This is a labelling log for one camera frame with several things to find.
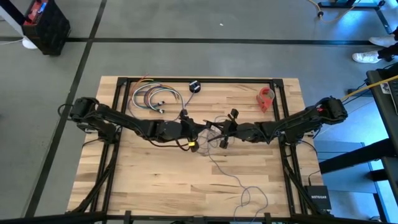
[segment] white sneaker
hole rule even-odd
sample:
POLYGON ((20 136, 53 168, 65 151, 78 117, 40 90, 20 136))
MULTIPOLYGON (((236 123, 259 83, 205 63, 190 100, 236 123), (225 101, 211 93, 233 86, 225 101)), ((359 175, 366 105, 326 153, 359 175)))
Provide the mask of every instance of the white sneaker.
POLYGON ((393 35, 385 37, 371 37, 369 38, 369 41, 370 43, 381 47, 390 47, 398 42, 394 39, 393 35))
POLYGON ((379 53, 377 50, 365 53, 353 54, 353 59, 359 63, 378 63, 381 59, 378 58, 379 53))

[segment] gray floor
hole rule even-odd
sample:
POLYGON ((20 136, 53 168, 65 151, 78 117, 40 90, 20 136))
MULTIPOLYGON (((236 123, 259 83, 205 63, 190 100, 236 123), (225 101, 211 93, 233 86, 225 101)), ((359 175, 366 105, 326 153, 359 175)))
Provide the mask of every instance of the gray floor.
MULTIPOLYGON (((25 10, 29 0, 13 2, 25 10)), ((88 37, 100 2, 57 0, 71 21, 72 37, 88 37)), ((386 14, 394 24, 391 15, 397 8, 389 7, 386 14)), ((316 21, 315 13, 305 0, 114 0, 107 2, 96 36, 367 40, 386 34, 374 11, 354 10, 332 24, 316 21)), ((338 13, 326 10, 325 19, 338 13)), ((0 22, 0 36, 16 35, 0 22)), ((46 57, 21 44, 0 45, 0 219, 19 217, 24 211, 57 124, 57 107, 65 102, 84 47, 68 43, 60 57, 46 57)), ((103 75, 297 77, 305 103, 311 105, 324 96, 343 96, 347 88, 362 84, 367 70, 386 66, 351 59, 354 52, 376 49, 380 47, 94 43, 76 96, 95 96, 103 75)), ((347 110, 349 119, 324 127, 319 140, 370 144, 386 136, 370 98, 350 103, 347 110)), ((84 134, 68 123, 37 215, 65 211, 83 141, 84 134)), ((352 204, 338 202, 336 211, 352 204)))

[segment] wooden tabletop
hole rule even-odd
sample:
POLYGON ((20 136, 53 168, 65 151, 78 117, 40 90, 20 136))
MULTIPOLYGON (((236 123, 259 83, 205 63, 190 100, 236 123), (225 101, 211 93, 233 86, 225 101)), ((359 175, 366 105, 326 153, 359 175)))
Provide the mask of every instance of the wooden tabletop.
MULTIPOLYGON (((117 79, 102 77, 96 96, 100 103, 112 105, 117 79)), ((188 83, 164 84, 178 90, 185 100, 191 95, 188 83)), ((298 79, 285 78, 284 84, 289 113, 303 110, 298 79)), ((238 123, 275 120, 272 108, 262 113, 255 100, 263 87, 265 85, 259 83, 203 83, 201 92, 195 94, 187 106, 188 115, 195 122, 203 123, 204 119, 214 121, 216 117, 225 116, 232 108, 236 108, 239 111, 238 123)), ((119 97, 119 110, 123 92, 124 89, 119 97)), ((276 98, 280 117, 283 118, 279 91, 276 98)), ((155 95, 152 101, 162 100, 166 102, 162 106, 165 114, 139 109, 134 105, 130 107, 137 118, 175 119, 181 110, 181 103, 176 102, 170 93, 155 95)), ((142 102, 141 96, 138 97, 138 102, 142 102)), ((95 134, 88 134, 86 141, 96 138, 95 134)), ((199 140, 204 144, 202 147, 205 147, 206 134, 199 140)), ((304 140, 313 144, 311 138, 304 140)), ((74 209, 94 186, 102 147, 102 142, 94 142, 83 148, 68 210, 74 209)), ((154 147, 133 131, 124 128, 108 213, 123 215, 125 210, 131 210, 134 215, 232 217, 234 209, 240 204, 243 189, 236 179, 221 173, 216 164, 205 155, 207 149, 200 149, 200 152, 202 154, 185 152, 177 147, 154 147)), ((290 216, 276 139, 269 145, 230 139, 227 149, 211 148, 210 153, 222 171, 238 177, 244 186, 257 186, 266 194, 269 205, 259 213, 260 216, 264 212, 271 213, 272 217, 290 216)), ((307 184, 308 175, 319 170, 317 156, 306 144, 297 146, 297 156, 303 183, 307 184)), ((311 181, 313 184, 322 184, 321 175, 312 175, 311 181)), ((298 194, 293 184, 292 188, 296 211, 300 211, 298 194)), ((251 203, 239 208, 237 217, 253 217, 265 206, 266 199, 260 191, 251 189, 250 193, 251 203)), ((102 198, 103 191, 99 197, 100 204, 102 198)))

